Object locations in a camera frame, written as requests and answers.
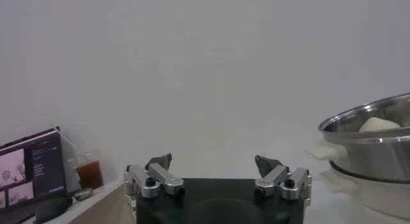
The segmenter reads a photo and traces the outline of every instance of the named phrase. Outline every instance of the white desk surface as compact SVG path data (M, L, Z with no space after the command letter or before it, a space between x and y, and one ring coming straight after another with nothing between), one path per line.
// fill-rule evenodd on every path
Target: white desk surface
M45 224L68 224L72 222L85 211L89 210L89 208L91 208L93 205L100 202L107 195L119 188L122 185L123 180L124 179L121 177L101 186L100 188L95 189L93 196L81 202L74 201L72 206L69 207L69 209L67 209L64 214L46 222ZM32 224L34 220L35 218L33 217L23 222L22 224Z

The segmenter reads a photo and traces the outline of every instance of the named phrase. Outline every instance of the small device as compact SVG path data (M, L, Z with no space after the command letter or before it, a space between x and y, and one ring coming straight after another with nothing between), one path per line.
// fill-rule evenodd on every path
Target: small device
M82 189L74 193L73 197L77 201L83 201L87 198L90 198L93 195L94 191L91 188Z
M55 129L0 147L0 223L35 214L46 199L66 195L60 135Z
M292 173L278 160L256 156L260 179L182 179L167 171L170 161L168 154L151 159L146 170L127 166L124 192L135 223L303 223L311 198L307 169Z

